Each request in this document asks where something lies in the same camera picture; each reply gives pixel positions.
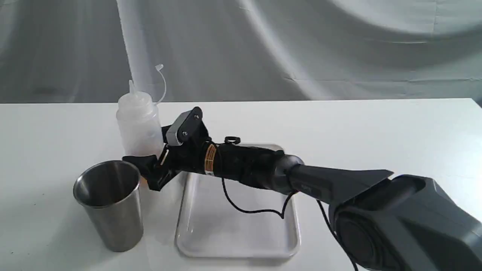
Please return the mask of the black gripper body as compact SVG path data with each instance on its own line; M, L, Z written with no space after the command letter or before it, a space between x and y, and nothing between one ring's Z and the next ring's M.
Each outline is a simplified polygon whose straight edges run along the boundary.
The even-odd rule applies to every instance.
M200 126L181 146L169 146L164 144L160 156L161 165L169 165L170 168L180 172L191 172L206 175L205 157L206 151L211 145L211 137L205 126Z

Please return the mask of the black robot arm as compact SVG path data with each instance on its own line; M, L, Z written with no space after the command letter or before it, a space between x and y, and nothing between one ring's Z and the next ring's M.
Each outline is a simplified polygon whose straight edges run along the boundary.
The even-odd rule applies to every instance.
M378 271L480 271L481 223L432 178L392 177L389 170L305 165L300 158L239 137L216 144L207 129L183 132L160 156L124 156L150 189L160 191L179 172L234 180L291 198L300 192L329 206L329 230L352 263Z

